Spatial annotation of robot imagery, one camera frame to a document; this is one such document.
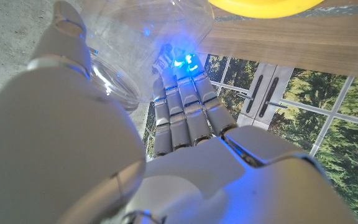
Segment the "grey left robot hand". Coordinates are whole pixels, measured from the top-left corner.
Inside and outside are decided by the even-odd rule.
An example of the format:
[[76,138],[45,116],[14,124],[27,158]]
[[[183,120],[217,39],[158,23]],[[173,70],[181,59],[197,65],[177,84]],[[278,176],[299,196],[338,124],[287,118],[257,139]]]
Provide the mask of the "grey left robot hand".
[[304,150],[239,126],[207,1],[57,1],[0,92],[0,223],[357,223]]

